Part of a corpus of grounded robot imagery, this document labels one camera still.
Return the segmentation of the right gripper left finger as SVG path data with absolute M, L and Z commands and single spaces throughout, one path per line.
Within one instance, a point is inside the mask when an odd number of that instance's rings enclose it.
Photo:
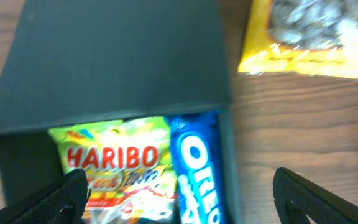
M 0 224 L 79 224 L 91 195 L 86 174 L 75 169 L 48 187 L 0 209 Z

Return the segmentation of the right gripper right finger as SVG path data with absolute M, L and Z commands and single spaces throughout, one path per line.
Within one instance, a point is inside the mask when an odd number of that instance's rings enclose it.
M 273 197 L 282 224 L 358 224 L 358 206 L 284 167 L 273 177 Z

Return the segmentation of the green Haribo gummy bag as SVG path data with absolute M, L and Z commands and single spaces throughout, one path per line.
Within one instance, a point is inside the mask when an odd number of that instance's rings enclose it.
M 51 128 L 64 173 L 82 169 L 85 223 L 176 223 L 177 176 L 164 117 Z

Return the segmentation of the blue Oreo cookie pack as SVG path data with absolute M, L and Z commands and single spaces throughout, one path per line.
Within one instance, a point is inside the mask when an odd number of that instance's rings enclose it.
M 170 115 L 165 121 L 170 127 L 180 221 L 225 224 L 217 111 Z

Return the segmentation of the yellow seed snack bag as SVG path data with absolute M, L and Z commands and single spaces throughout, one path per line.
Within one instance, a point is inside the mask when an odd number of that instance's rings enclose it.
M 358 79 L 358 0 L 253 0 L 237 70 Z

